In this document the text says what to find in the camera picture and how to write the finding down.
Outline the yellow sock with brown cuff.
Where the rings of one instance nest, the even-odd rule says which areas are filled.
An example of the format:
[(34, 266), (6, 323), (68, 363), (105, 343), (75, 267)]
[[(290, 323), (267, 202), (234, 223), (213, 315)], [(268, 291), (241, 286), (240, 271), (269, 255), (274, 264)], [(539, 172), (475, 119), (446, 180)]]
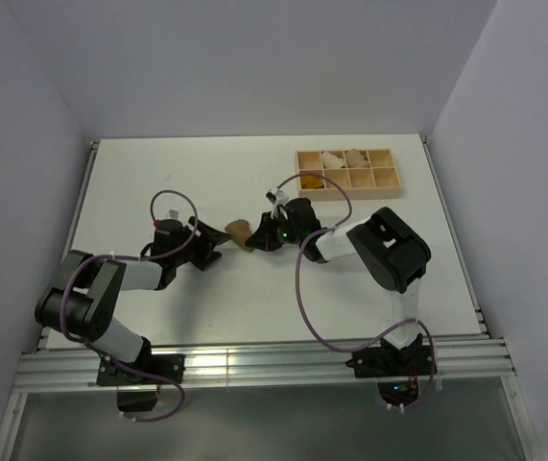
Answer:
[(301, 189), (321, 189), (325, 188), (323, 179), (315, 175), (306, 175), (300, 177)]

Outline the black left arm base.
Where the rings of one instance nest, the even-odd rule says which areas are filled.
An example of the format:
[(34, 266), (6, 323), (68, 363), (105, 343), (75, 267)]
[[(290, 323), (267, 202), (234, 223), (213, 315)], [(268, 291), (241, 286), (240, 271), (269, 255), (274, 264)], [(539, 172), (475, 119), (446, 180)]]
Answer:
[[(181, 353), (155, 354), (142, 364), (102, 358), (96, 385), (116, 389), (116, 406), (123, 417), (135, 418), (138, 422), (161, 421), (178, 413), (185, 402), (181, 387), (184, 365), (185, 355)], [(150, 416), (163, 385), (175, 387), (179, 401), (166, 414)]]

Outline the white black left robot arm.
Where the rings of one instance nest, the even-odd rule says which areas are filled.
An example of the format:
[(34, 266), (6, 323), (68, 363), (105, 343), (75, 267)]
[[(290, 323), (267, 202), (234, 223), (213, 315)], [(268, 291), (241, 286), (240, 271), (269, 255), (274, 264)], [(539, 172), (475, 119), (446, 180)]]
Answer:
[(40, 296), (36, 321), (116, 359), (119, 373), (142, 383), (154, 370), (151, 342), (114, 316), (123, 291), (165, 289), (178, 268), (190, 263), (203, 271), (222, 257), (216, 248), (230, 236), (190, 217), (155, 221), (153, 241), (138, 256), (121, 258), (72, 250)]

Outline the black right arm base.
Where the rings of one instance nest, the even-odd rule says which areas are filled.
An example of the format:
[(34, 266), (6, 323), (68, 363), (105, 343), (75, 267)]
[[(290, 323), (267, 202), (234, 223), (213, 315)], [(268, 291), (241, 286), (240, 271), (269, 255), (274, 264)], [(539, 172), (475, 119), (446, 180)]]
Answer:
[(377, 382), (378, 394), (386, 405), (401, 410), (420, 398), (419, 380), (426, 377), (430, 384), (438, 370), (434, 351), (423, 340), (420, 333), (409, 346), (397, 349), (382, 339), (379, 347), (354, 352), (345, 365), (355, 378), (392, 378)]

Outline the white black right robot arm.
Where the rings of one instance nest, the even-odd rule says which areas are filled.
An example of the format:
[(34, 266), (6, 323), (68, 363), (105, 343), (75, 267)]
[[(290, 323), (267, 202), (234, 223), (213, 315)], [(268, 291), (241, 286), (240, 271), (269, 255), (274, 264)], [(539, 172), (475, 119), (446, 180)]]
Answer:
[[(277, 251), (285, 244), (299, 247), (296, 299), (313, 337), (335, 352), (358, 352), (381, 341), (389, 345), (381, 353), (384, 368), (395, 375), (405, 373), (416, 359), (411, 346), (422, 336), (418, 292), (431, 259), (427, 243), (387, 206), (355, 223), (325, 228), (310, 200), (298, 198), (264, 212), (258, 229), (246, 240), (247, 247), (263, 252)], [(350, 255), (359, 257), (373, 280), (389, 295), (390, 304), (384, 310), (389, 326), (366, 344), (344, 349), (327, 342), (310, 323), (301, 298), (299, 271), (305, 258), (324, 264)]]

